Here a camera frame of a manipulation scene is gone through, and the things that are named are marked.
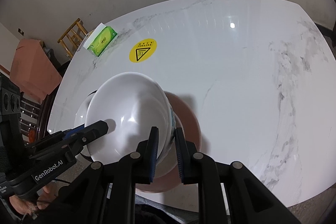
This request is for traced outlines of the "white plate pink flowers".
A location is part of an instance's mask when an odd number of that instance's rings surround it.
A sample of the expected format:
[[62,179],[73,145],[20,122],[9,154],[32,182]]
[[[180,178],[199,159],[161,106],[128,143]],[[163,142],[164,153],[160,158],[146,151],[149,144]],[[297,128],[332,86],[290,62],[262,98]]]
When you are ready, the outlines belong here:
[[[89,107],[89,104],[94,96],[96,91],[92,92],[80,105],[80,107],[77,110],[77,113],[75,115],[75,120],[74,120],[74,127],[81,126],[85,123],[86,115],[87,115],[87,110]],[[76,159],[78,161],[82,162],[83,164],[89,164],[92,162],[92,158],[90,156],[90,153],[88,151],[87,146],[84,146],[83,150],[76,155]]]

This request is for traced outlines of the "white bowl blue base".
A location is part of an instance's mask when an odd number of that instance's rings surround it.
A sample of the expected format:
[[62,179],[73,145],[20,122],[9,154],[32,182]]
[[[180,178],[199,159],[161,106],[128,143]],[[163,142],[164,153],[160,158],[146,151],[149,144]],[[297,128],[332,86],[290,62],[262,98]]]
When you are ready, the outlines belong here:
[[176,166],[172,147],[175,115],[165,92],[146,75],[120,73],[103,83],[88,105],[85,125],[97,121],[105,121],[108,132],[87,146],[94,161],[103,164],[119,161],[149,138],[152,127],[157,127],[155,177],[168,174]]

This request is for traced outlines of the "pink cloth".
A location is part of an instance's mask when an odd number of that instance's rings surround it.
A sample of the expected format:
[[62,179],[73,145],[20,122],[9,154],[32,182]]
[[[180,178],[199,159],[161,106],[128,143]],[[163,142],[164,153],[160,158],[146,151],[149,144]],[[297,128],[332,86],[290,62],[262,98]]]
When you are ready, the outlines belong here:
[[10,80],[21,92],[42,103],[61,83],[62,77],[45,54],[39,40],[22,39],[14,54]]

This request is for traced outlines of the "bamboo chair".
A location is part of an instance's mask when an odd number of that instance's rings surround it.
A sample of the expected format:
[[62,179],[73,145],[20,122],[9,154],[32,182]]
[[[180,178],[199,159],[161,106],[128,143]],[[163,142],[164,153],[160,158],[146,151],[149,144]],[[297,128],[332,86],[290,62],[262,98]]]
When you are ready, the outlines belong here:
[[58,44],[62,46],[70,60],[87,34],[88,31],[85,29],[83,21],[77,18],[58,39]]

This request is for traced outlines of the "yellow warning sticker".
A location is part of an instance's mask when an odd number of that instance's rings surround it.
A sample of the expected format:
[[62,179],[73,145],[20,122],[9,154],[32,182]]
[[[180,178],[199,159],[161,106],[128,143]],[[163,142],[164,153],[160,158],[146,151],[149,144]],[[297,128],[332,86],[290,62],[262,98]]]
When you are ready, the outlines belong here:
[[154,39],[144,39],[138,42],[130,51],[129,59],[133,63],[140,63],[153,55],[157,49]]

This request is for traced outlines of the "green tissue box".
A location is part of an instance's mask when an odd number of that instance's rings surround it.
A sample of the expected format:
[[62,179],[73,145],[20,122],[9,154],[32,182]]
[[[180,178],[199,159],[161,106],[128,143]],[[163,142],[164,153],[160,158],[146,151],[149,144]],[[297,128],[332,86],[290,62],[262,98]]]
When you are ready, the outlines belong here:
[[100,23],[90,32],[83,47],[96,57],[99,57],[117,36],[118,33],[111,26]]

